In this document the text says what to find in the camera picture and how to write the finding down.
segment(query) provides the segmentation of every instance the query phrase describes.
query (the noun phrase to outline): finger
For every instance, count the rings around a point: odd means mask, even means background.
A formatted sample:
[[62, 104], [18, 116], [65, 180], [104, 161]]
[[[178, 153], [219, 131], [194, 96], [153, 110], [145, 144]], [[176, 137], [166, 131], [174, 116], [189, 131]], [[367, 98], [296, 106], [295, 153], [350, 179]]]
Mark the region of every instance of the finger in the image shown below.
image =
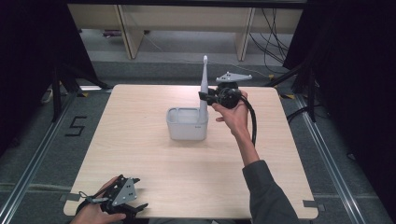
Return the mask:
[[112, 183], [114, 183], [114, 181], [117, 180], [117, 178], [119, 178], [118, 176], [114, 176], [113, 178], [111, 178], [109, 181], [107, 181], [107, 183], [105, 183], [100, 189], [105, 189], [108, 186], [110, 186]]
[[247, 92], [242, 91], [242, 90], [240, 90], [240, 91], [241, 91], [241, 93], [242, 93], [243, 96], [245, 96], [246, 98], [248, 98], [248, 93], [247, 93]]
[[234, 109], [238, 109], [239, 106], [244, 107], [245, 109], [248, 109], [247, 105], [243, 101], [239, 101], [238, 104], [234, 107]]
[[220, 118], [216, 118], [217, 122], [223, 122], [224, 121], [224, 117], [220, 117]]
[[222, 114], [222, 112], [226, 109], [224, 106], [216, 103], [212, 104], [212, 107], [215, 109], [215, 111], [219, 112], [220, 114]]

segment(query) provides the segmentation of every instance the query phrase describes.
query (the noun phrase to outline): wooden table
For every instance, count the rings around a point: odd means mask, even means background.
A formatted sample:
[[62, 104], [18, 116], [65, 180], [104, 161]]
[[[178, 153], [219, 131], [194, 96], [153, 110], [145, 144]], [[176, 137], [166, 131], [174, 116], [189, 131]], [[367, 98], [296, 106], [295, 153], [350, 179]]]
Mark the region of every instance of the wooden table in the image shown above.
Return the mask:
[[[215, 121], [219, 114], [208, 108], [206, 140], [175, 141], [169, 136], [167, 109], [198, 107], [199, 89], [116, 86], [71, 192], [93, 195], [111, 177], [123, 174], [141, 179], [135, 184], [138, 199], [130, 203], [148, 203], [139, 217], [250, 218], [242, 159], [226, 124]], [[298, 217], [315, 218], [317, 208], [303, 206], [303, 200], [314, 198], [276, 90], [241, 90], [256, 112], [260, 157]], [[73, 216], [80, 202], [68, 201], [64, 212]]]

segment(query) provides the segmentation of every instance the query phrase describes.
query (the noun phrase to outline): metal frame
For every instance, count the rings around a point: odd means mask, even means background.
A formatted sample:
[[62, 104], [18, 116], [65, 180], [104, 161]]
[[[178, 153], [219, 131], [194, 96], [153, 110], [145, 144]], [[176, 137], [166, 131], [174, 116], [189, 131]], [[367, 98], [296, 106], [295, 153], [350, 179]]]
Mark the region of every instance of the metal frame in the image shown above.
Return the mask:
[[55, 135], [58, 132], [59, 127], [61, 126], [64, 120], [64, 115], [66, 114], [68, 108], [70, 107], [74, 99], [76, 99], [76, 97], [77, 97], [76, 92], [69, 93], [69, 95], [67, 96], [64, 102], [64, 110], [60, 114], [59, 118], [57, 118], [49, 126], [49, 129], [47, 130], [46, 135], [44, 136], [43, 140], [38, 146], [35, 155], [30, 160], [20, 180], [15, 185], [14, 189], [11, 191], [11, 194], [8, 196], [8, 199], [2, 205], [0, 211], [0, 220], [2, 223], [9, 223], [12, 217], [14, 216], [15, 212], [17, 211], [17, 208], [20, 205], [23, 196], [26, 193], [26, 190], [29, 188], [30, 183], [35, 177], [35, 174], [38, 171], [41, 162], [44, 160], [49, 150], [50, 144], [55, 138]]
[[[302, 95], [299, 94], [296, 95], [296, 102], [299, 108], [306, 107], [306, 103]], [[323, 159], [324, 164], [326, 165], [326, 169], [329, 172], [329, 175], [332, 179], [332, 182], [334, 183], [338, 195], [340, 196], [341, 201], [344, 204], [344, 207], [346, 209], [347, 214], [349, 215], [350, 220], [352, 221], [352, 223], [356, 223], [356, 224], [367, 223], [361, 213], [358, 203], [353, 197], [352, 192], [350, 191], [346, 181], [341, 175], [341, 172], [338, 169], [337, 164], [332, 158], [332, 153], [327, 147], [326, 142], [324, 141], [318, 129], [317, 124], [313, 122], [311, 118], [309, 118], [307, 112], [303, 113], [303, 117], [305, 124], [308, 127], [309, 132], [312, 134], [315, 144], [317, 145], [318, 152], [321, 158]]]
[[[309, 5], [326, 5], [332, 0], [310, 1]], [[139, 5], [178, 7], [267, 7], [304, 8], [307, 0], [67, 0], [67, 4]]]

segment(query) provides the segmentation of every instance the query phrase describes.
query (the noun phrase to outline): black cable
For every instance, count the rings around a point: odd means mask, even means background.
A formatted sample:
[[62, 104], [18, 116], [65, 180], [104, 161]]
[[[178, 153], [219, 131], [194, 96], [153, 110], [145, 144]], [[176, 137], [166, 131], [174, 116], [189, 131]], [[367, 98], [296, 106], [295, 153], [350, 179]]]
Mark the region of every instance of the black cable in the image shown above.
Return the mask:
[[280, 63], [283, 63], [283, 61], [282, 61], [281, 59], [279, 59], [273, 52], [269, 51], [268, 49], [265, 49], [262, 45], [260, 45], [260, 44], [254, 39], [254, 37], [253, 37], [251, 34], [249, 34], [249, 35], [250, 35], [251, 39], [253, 40], [253, 42], [256, 44], [256, 46], [257, 46], [261, 51], [264, 52], [264, 66], [265, 66], [270, 72], [272, 72], [272, 73], [285, 74], [285, 73], [282, 73], [282, 72], [274, 71], [274, 70], [272, 70], [271, 68], [268, 67], [267, 62], [266, 62], [266, 59], [265, 59], [265, 55], [266, 55], [266, 54], [269, 54], [272, 58], [274, 58], [275, 60], [279, 61]]
[[296, 110], [296, 111], [293, 112], [292, 114], [288, 115], [288, 116], [287, 116], [288, 123], [291, 123], [291, 121], [292, 121], [295, 117], [297, 117], [299, 114], [301, 114], [301, 113], [307, 111], [308, 109], [309, 109], [309, 106], [307, 105], [307, 106], [305, 106], [305, 107], [303, 107], [303, 108], [300, 108], [300, 109]]
[[253, 146], [256, 146], [256, 135], [257, 135], [256, 113], [254, 112], [253, 106], [251, 106], [251, 104], [248, 102], [248, 99], [244, 95], [241, 95], [240, 99], [245, 103], [247, 109], [250, 112], [251, 123], [252, 123], [251, 142], [253, 143]]
[[276, 43], [277, 43], [277, 47], [279, 49], [279, 53], [282, 56], [282, 58], [285, 56], [286, 54], [285, 52], [283, 52], [283, 48], [289, 49], [285, 44], [283, 44], [283, 42], [281, 40], [279, 40], [279, 38], [277, 37], [277, 32], [276, 32], [276, 8], [273, 8], [273, 25], [271, 26], [270, 22], [268, 21], [267, 16], [265, 15], [264, 9], [262, 8], [262, 15], [264, 16], [265, 20], [267, 21], [268, 27], [270, 28], [270, 37], [268, 38], [268, 41], [271, 39], [271, 35], [274, 36]]
[[279, 57], [277, 57], [273, 52], [269, 51], [268, 49], [266, 49], [265, 47], [263, 47], [261, 44], [259, 44], [259, 42], [253, 37], [252, 34], [249, 34], [251, 39], [253, 40], [253, 42], [256, 44], [256, 46], [263, 51], [266, 54], [269, 54], [272, 58], [274, 58], [275, 60], [277, 60], [280, 63], [283, 63], [283, 60], [280, 59]]
[[270, 43], [270, 45], [272, 45], [272, 46], [274, 46], [274, 47], [277, 47], [277, 48], [281, 48], [281, 49], [283, 49], [283, 50], [289, 50], [289, 48], [285, 48], [285, 47], [280, 47], [279, 45], [276, 45], [276, 44], [274, 44], [274, 43], [272, 43], [272, 42], [270, 42], [267, 38], [265, 38], [265, 36], [264, 35], [262, 35], [262, 33], [260, 33], [260, 35], [262, 36], [262, 38], [265, 40], [265, 42], [269, 42]]

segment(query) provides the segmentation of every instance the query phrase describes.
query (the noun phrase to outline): gray floor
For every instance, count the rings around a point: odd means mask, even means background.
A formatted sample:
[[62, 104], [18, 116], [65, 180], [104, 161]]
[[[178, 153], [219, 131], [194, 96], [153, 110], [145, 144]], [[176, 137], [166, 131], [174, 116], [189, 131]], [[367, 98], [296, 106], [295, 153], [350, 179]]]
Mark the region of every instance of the gray floor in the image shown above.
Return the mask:
[[[200, 80], [200, 77], [198, 75], [196, 78], [191, 78], [195, 76], [191, 73], [200, 71], [200, 63], [204, 55], [208, 56], [212, 64], [211, 70], [208, 70], [211, 77], [221, 76], [224, 69], [241, 74], [252, 74], [254, 81], [241, 83], [242, 86], [262, 86], [263, 83], [269, 81], [269, 75], [280, 75], [263, 66], [264, 59], [266, 59], [265, 64], [276, 72], [287, 71], [279, 68], [281, 64], [276, 60], [264, 56], [251, 41], [247, 47], [246, 59], [238, 62], [233, 34], [151, 31], [144, 38], [136, 59], [129, 60], [122, 38], [106, 38], [102, 36], [102, 32], [83, 30], [81, 36], [97, 75], [110, 84], [182, 83], [193, 85], [194, 82]], [[259, 35], [254, 34], [254, 37], [256, 36], [256, 39], [260, 38]], [[286, 45], [292, 38], [291, 35], [280, 37]], [[270, 47], [270, 50], [280, 57], [277, 48]], [[139, 74], [132, 68], [137, 68], [136, 70], [140, 71]], [[291, 83], [292, 79], [279, 84], [278, 92], [291, 93]], [[68, 192], [73, 185], [108, 97], [108, 93], [89, 93], [88, 97], [78, 97], [74, 100], [11, 223], [65, 223], [70, 219], [63, 214], [64, 203], [59, 201], [59, 197]], [[298, 109], [295, 100], [281, 99], [281, 103], [284, 106], [285, 115]], [[10, 148], [0, 158], [0, 202], [3, 203], [6, 200], [13, 185], [20, 179], [29, 159], [40, 145], [41, 139], [50, 126], [51, 109], [51, 104], [42, 105], [36, 111], [35, 119], [32, 119], [21, 133], [20, 138], [24, 139], [21, 145]], [[358, 203], [366, 223], [391, 223], [359, 165], [346, 156], [347, 146], [338, 135], [326, 110], [318, 108], [316, 114], [317, 125], [322, 136]], [[86, 126], [83, 135], [79, 138], [66, 137], [67, 133], [73, 132], [69, 129], [73, 117], [81, 115], [88, 115], [86, 119], [80, 121]], [[303, 117], [296, 117], [290, 124], [290, 129], [315, 200], [324, 208], [319, 211], [318, 218], [312, 222], [352, 223]]]

